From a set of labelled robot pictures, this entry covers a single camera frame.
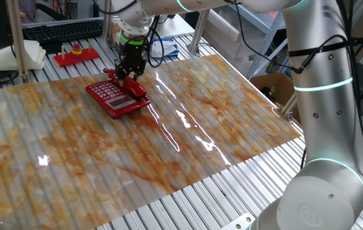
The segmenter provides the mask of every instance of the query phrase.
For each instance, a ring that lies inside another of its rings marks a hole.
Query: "phone keypad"
[[[100,98],[103,98],[104,100],[116,98],[117,96],[123,95],[123,93],[110,82],[101,82],[95,84],[92,87],[92,91],[94,91]]]

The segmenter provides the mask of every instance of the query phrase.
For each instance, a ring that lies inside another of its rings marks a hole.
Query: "orange stain pattern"
[[[92,75],[0,89],[0,229],[89,230],[299,137],[220,56],[148,68],[112,120]]]

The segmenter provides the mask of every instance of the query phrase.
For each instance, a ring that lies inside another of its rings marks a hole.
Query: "red telephone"
[[[99,82],[86,87],[86,91],[113,118],[119,118],[150,104],[146,90],[137,81],[127,76],[123,87],[115,77],[115,70],[106,70],[112,80]]]

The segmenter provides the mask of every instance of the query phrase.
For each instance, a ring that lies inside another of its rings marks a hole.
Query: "teal light ring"
[[[295,90],[297,91],[301,91],[301,92],[313,92],[313,91],[321,91],[321,90],[326,90],[326,89],[333,89],[333,88],[337,88],[339,86],[344,86],[346,84],[349,84],[353,81],[353,77],[346,79],[342,82],[338,82],[335,84],[331,84],[329,86],[320,86],[320,87],[312,87],[312,88],[299,88],[299,87],[294,87]]]
[[[363,185],[363,180],[362,178],[357,174],[357,172],[355,172],[355,170],[353,170],[351,167],[347,166],[346,164],[342,163],[342,162],[339,162],[337,160],[332,160],[332,159],[328,159],[328,158],[319,158],[319,159],[315,159],[315,160],[312,160],[310,162],[308,162],[307,164],[309,163],[312,163],[312,162],[315,162],[315,161],[319,161],[319,160],[327,160],[327,161],[330,161],[330,162],[335,162],[337,164],[340,164],[341,166],[349,169],[350,171],[352,171],[354,173],[355,176],[357,176],[357,178],[359,178],[360,182],[362,183]]]
[[[187,9],[186,7],[184,7],[184,5],[180,2],[180,0],[177,0],[177,3],[180,5],[180,7],[183,8],[183,10],[185,10],[187,12],[192,12],[191,10]]]
[[[288,7],[287,9],[291,9],[291,8],[294,8],[296,6],[299,6],[299,4],[303,3],[305,0],[302,0],[301,2],[299,2],[298,4],[296,4],[295,6],[291,6],[291,7]]]

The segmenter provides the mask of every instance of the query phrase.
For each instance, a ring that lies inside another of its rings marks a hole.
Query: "keyboard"
[[[64,42],[68,40],[99,36],[104,30],[103,20],[91,20],[56,26],[38,26],[22,30],[24,38],[40,43]]]

